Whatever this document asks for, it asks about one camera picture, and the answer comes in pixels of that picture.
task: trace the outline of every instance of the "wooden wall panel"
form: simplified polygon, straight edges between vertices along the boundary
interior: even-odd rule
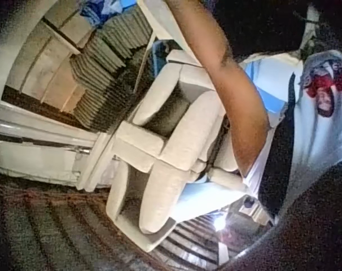
[[[59,0],[45,14],[45,18],[60,27],[77,12],[77,0]]]
[[[62,109],[63,104],[73,94],[76,87],[77,83],[73,79],[71,65],[66,58],[50,81],[43,102]]]
[[[40,100],[55,72],[69,54],[67,47],[52,39],[30,70],[22,92]]]
[[[6,83],[8,86],[16,90],[21,89],[23,80],[31,69],[34,59],[41,53],[50,37],[43,24],[36,25],[14,61]]]

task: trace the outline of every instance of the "person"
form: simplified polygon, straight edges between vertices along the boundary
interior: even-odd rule
[[[272,129],[256,87],[212,15],[198,0],[165,1],[220,96],[243,182],[275,222],[224,270],[339,268],[342,53],[326,50],[307,58],[300,90],[293,89],[293,75],[284,119]]]

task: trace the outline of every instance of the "white t-shirt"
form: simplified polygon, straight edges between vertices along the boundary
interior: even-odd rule
[[[286,198],[279,215],[331,166],[342,161],[342,54],[331,50],[307,58],[294,109],[294,147]],[[244,184],[257,197],[275,129]]]

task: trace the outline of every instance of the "blue cloth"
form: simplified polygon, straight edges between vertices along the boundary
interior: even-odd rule
[[[93,27],[101,27],[110,17],[135,4],[136,0],[87,0],[80,14]]]
[[[249,78],[253,81],[255,78],[255,74],[258,73],[258,61],[250,62],[245,67],[245,73],[249,76]],[[261,99],[264,103],[265,108],[273,113],[278,113],[282,110],[285,102],[283,100],[278,99],[277,97],[269,94],[265,90],[256,86],[257,91],[259,92]]]

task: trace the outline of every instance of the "white beam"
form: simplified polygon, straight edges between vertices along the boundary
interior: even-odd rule
[[[14,14],[9,14],[7,23],[0,32],[0,101],[12,65],[26,41],[44,14],[57,0],[22,1]]]

